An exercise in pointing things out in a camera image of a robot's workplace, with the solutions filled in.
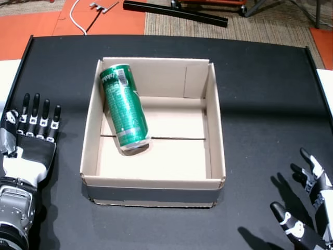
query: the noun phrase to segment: barcode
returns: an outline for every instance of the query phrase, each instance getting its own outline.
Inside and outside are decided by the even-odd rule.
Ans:
[[[117,69],[118,80],[122,85],[127,85],[126,75],[123,69]]]

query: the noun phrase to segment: black table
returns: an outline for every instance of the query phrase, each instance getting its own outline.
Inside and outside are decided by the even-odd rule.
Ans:
[[[227,171],[216,207],[112,207],[87,198],[79,175],[83,134],[96,63],[106,56],[208,58],[215,64]],[[318,86],[303,48],[162,36],[34,38],[10,107],[38,91],[52,105],[60,103],[63,113],[31,249],[293,249],[269,205],[286,203],[301,216],[297,195],[314,215],[289,167],[307,166],[301,146],[333,176],[331,126]]]

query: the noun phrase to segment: green can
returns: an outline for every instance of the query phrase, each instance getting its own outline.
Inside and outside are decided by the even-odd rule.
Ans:
[[[112,65],[99,75],[108,101],[120,149],[149,143],[148,127],[128,64]]]

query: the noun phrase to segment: open cardboard box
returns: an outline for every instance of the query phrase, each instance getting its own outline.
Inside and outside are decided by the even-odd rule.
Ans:
[[[151,142],[122,152],[99,74],[129,64]],[[214,65],[203,59],[103,58],[88,109],[80,175],[97,204],[212,207],[225,182]]]

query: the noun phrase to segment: beige carpet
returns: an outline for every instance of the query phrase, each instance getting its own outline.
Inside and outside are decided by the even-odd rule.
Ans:
[[[0,16],[61,11],[65,0],[55,0],[50,3],[48,0],[33,1],[27,3],[17,3],[0,6]]]
[[[151,3],[168,5],[168,0],[149,0]],[[277,3],[267,0],[268,4]],[[331,3],[326,2],[322,11],[322,21],[331,22]],[[247,6],[254,5],[248,1]],[[309,11],[315,5],[306,4]],[[164,15],[146,15],[146,35],[194,36],[202,38],[232,39],[251,42],[271,43],[310,48],[317,68],[324,68],[309,27],[313,24],[304,13],[293,3],[286,1],[278,6],[263,11],[250,18],[243,18],[236,13],[213,11],[203,12],[229,18],[228,27],[221,28],[210,24],[199,23],[181,18]]]

